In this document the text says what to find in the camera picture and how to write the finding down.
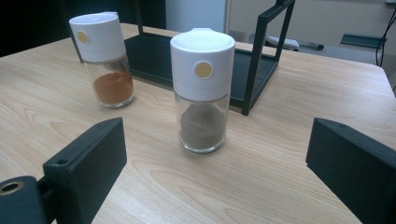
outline yellow button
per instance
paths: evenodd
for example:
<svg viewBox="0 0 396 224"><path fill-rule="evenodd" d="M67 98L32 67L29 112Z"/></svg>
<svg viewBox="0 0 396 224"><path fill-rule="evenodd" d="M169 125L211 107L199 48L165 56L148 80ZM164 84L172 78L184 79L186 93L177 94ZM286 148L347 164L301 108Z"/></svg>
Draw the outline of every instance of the yellow button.
<svg viewBox="0 0 396 224"><path fill-rule="evenodd" d="M77 32L77 38L79 41L81 41L81 43L88 43L88 36L82 31Z"/></svg>
<svg viewBox="0 0 396 224"><path fill-rule="evenodd" d="M213 68L210 63L198 63L195 66L195 74L198 77L210 77L212 75Z"/></svg>

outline white cap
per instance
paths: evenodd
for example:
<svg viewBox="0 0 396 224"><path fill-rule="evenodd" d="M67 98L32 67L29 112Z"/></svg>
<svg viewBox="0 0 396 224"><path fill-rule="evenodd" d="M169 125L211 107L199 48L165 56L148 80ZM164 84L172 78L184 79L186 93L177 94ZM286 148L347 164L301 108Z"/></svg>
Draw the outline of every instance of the white cap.
<svg viewBox="0 0 396 224"><path fill-rule="evenodd" d="M235 41L195 28L171 39L172 76L178 95L194 101L219 99L231 91Z"/></svg>
<svg viewBox="0 0 396 224"><path fill-rule="evenodd" d="M69 23L85 62L106 62L126 53L117 12L78 16Z"/></svg>

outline spice shaker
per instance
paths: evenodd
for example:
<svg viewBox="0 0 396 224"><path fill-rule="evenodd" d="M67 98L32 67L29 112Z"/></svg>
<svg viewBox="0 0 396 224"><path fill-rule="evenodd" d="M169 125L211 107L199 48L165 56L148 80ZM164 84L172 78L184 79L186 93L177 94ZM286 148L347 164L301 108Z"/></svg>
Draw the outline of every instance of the spice shaker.
<svg viewBox="0 0 396 224"><path fill-rule="evenodd" d="M118 14L82 15L69 23L99 104L114 108L130 103L134 84Z"/></svg>
<svg viewBox="0 0 396 224"><path fill-rule="evenodd" d="M171 39L178 137L193 152L207 153L225 140L235 41L195 28Z"/></svg>

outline black cable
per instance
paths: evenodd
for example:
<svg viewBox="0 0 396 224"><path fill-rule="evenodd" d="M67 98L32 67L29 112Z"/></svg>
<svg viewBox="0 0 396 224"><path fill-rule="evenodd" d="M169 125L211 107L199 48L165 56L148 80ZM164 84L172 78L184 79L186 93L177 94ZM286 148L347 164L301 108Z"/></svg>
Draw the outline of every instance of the black cable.
<svg viewBox="0 0 396 224"><path fill-rule="evenodd" d="M381 38L381 40L379 41L378 46L376 47L376 51L375 51L375 60L376 60L376 65L377 65L377 66L380 66L380 67L382 66L382 62L384 61L385 41L386 41L386 39L387 39L388 30L390 29L390 27L392 26L392 24L396 21L395 14L396 14L396 8L395 8L395 10L393 11L392 17L390 17L390 21L389 21L389 23L388 23L387 30L385 31L384 35L382 35L382 38ZM381 54L381 62L379 63L379 62L378 62L378 51L379 51L379 48L380 48L380 47L382 47L382 54Z"/></svg>

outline brown spice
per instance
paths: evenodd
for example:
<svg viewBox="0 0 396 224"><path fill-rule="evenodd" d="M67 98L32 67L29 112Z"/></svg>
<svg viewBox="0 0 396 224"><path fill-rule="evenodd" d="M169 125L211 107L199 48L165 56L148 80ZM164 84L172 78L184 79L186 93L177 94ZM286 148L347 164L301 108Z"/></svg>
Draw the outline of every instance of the brown spice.
<svg viewBox="0 0 396 224"><path fill-rule="evenodd" d="M128 100L134 93L132 77L125 72L109 73L97 78L93 88L99 100L107 105L114 105Z"/></svg>

